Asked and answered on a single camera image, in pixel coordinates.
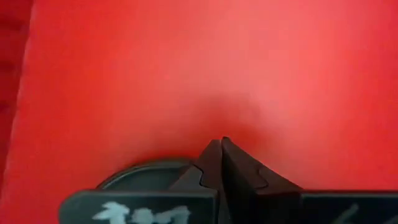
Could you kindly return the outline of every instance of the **white handwriting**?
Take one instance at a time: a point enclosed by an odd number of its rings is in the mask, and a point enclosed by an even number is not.
[[[102,205],[106,210],[93,216],[94,220],[109,220],[109,224],[126,224],[126,216],[130,209],[117,202],[106,202]],[[131,215],[131,222],[136,224],[188,224],[190,211],[186,206],[175,207],[165,212],[153,214],[149,208],[135,209]]]

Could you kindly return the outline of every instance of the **red background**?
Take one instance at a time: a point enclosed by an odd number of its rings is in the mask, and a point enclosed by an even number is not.
[[[397,1],[36,0],[3,223],[223,135],[302,187],[398,189]]]

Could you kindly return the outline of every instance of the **red surface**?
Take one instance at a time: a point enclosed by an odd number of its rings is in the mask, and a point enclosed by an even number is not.
[[[16,111],[31,5],[31,0],[0,0],[0,190]]]
[[[37,0],[0,205],[228,135],[317,189],[398,189],[396,1]]]

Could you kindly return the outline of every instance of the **pointed black piece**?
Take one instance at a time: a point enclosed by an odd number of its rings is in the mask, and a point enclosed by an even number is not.
[[[212,140],[193,165],[171,186],[170,190],[217,192],[218,224],[230,224],[221,179],[222,156],[220,140]]]
[[[288,223],[301,188],[223,138],[223,185],[233,223]]]

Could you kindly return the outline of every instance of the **black tab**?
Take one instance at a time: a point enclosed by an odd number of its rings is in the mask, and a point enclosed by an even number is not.
[[[304,192],[300,223],[398,224],[398,192]]]
[[[60,224],[216,223],[210,192],[79,192],[60,209]]]

